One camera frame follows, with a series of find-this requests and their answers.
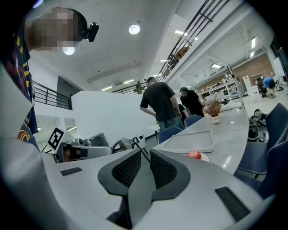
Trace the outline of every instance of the red apple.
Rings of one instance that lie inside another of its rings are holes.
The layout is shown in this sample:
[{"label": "red apple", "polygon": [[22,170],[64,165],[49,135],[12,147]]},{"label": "red apple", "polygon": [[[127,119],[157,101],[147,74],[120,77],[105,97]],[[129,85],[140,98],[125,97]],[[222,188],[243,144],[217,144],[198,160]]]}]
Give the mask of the red apple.
[{"label": "red apple", "polygon": [[201,153],[197,150],[191,150],[187,153],[188,158],[195,158],[195,159],[200,159],[201,160]]}]

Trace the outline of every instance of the tray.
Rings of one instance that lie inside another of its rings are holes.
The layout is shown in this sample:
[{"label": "tray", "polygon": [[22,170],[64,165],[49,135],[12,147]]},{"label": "tray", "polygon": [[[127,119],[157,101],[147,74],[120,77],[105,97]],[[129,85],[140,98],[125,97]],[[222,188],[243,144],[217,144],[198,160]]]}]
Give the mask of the tray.
[{"label": "tray", "polygon": [[211,130],[173,135],[163,147],[170,152],[188,153],[197,150],[201,153],[214,151],[214,142]]}]

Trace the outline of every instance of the metal railing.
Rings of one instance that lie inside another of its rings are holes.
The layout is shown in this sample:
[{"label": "metal railing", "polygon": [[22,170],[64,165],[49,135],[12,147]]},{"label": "metal railing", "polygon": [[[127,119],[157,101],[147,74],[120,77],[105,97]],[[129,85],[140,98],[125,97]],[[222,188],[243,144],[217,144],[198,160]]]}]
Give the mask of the metal railing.
[{"label": "metal railing", "polygon": [[148,86],[147,82],[140,83],[140,84],[134,84],[134,85],[130,85],[130,86],[127,86],[127,87],[119,89],[119,90],[115,90],[115,91],[113,91],[113,93],[127,93],[127,94],[131,94],[131,95],[142,94],[142,93],[144,93],[147,86]]},{"label": "metal railing", "polygon": [[50,106],[56,106],[63,109],[72,110],[71,98],[60,94],[46,86],[43,86],[33,81],[35,99],[34,101],[40,102]]},{"label": "metal railing", "polygon": [[163,81],[170,74],[181,58],[192,47],[195,37],[198,37],[205,27],[213,22],[213,18],[229,1],[206,0],[203,3],[166,59],[156,78],[157,81]]}]

